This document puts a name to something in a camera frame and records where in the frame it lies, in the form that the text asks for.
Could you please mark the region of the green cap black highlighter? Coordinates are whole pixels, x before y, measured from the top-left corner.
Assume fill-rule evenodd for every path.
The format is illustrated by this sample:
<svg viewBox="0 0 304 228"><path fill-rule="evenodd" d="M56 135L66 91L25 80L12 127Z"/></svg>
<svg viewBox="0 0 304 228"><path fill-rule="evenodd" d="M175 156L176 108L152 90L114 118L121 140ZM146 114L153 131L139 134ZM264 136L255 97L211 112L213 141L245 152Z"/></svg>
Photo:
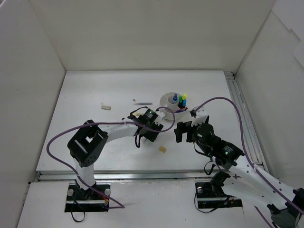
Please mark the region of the green cap black highlighter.
<svg viewBox="0 0 304 228"><path fill-rule="evenodd" d="M180 96L178 106L182 107L182 104L183 104L183 99L182 99L182 96Z"/></svg>

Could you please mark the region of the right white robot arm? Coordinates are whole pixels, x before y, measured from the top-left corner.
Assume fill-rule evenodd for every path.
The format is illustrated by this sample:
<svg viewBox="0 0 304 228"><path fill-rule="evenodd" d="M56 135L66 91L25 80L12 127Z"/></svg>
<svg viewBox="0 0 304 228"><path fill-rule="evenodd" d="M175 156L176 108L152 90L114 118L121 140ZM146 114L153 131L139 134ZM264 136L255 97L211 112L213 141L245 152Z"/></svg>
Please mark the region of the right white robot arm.
<svg viewBox="0 0 304 228"><path fill-rule="evenodd" d="M231 195L252 203L255 207L266 207L272 223L280 228L295 228L304 210L304 190L294 189L253 164L245 153L234 144L214 134L213 126L202 123L179 122L174 130L176 141L186 141L198 146L204 155L222 170L210 181L210 190L216 196Z"/></svg>

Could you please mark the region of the blue ballpoint pen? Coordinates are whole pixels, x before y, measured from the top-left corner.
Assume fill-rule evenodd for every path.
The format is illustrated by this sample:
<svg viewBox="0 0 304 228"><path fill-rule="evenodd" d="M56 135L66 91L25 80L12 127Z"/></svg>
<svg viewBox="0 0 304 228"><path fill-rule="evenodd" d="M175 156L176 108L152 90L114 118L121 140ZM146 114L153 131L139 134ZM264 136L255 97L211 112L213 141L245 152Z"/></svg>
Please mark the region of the blue ballpoint pen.
<svg viewBox="0 0 304 228"><path fill-rule="evenodd" d="M179 110L177 110L177 111L175 112L175 114L177 114L177 113L183 113L183 112L185 112L185 111L187 111L187 110L188 110L188 108L179 109Z"/></svg>

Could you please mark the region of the yellow cap black highlighter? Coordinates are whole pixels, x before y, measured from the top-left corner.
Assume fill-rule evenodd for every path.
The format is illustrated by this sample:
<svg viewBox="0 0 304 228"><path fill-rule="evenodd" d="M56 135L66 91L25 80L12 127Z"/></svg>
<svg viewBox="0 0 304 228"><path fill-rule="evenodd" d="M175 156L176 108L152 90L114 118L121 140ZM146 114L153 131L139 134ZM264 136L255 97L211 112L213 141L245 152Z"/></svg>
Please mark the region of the yellow cap black highlighter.
<svg viewBox="0 0 304 228"><path fill-rule="evenodd" d="M183 94L183 95L181 96L182 101L185 100L186 98L187 98L187 94Z"/></svg>

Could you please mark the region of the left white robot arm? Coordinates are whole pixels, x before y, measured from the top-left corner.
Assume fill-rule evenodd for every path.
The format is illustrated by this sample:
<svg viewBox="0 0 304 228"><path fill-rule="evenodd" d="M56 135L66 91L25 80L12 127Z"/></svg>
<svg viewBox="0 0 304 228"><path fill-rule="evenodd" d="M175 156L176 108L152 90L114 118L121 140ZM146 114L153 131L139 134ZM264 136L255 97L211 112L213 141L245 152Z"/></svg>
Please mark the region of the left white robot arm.
<svg viewBox="0 0 304 228"><path fill-rule="evenodd" d="M79 129L67 147L74 159L76 171L79 174L76 178L78 194L84 199L90 199L95 194L94 163L99 158L106 143L124 137L134 137L135 146L140 147L141 138L154 142L158 131L163 129L161 121L165 113L162 111L147 111L136 117L130 114L128 118L131 123L89 126Z"/></svg>

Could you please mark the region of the clear glue bottle blue cap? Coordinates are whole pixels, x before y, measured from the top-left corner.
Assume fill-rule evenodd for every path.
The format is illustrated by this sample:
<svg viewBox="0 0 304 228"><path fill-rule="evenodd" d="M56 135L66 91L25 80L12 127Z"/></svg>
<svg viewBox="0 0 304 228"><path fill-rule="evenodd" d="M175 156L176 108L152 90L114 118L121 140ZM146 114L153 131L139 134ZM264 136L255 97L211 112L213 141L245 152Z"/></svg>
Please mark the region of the clear glue bottle blue cap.
<svg viewBox="0 0 304 228"><path fill-rule="evenodd" d="M176 104L178 102L178 95L174 94L173 98L172 98L172 103Z"/></svg>

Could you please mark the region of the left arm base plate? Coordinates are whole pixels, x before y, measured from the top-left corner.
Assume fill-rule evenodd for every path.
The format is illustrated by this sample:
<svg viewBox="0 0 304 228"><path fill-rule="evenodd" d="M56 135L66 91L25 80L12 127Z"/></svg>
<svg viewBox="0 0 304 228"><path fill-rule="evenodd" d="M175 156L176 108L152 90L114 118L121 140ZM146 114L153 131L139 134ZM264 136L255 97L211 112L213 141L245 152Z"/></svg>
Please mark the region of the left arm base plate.
<svg viewBox="0 0 304 228"><path fill-rule="evenodd" d="M82 190L76 183L69 183L65 212L107 212L108 204L91 189Z"/></svg>

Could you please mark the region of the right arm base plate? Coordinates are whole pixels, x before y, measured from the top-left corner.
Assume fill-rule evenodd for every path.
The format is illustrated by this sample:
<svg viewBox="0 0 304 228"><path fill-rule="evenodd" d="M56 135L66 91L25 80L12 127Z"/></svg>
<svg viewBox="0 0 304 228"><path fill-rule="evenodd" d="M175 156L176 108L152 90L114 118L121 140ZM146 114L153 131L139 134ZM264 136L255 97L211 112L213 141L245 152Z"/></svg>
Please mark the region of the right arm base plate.
<svg viewBox="0 0 304 228"><path fill-rule="evenodd" d="M195 183L194 204L195 207L205 214L214 212L218 209L242 208L241 199L225 193L215 193L209 182Z"/></svg>

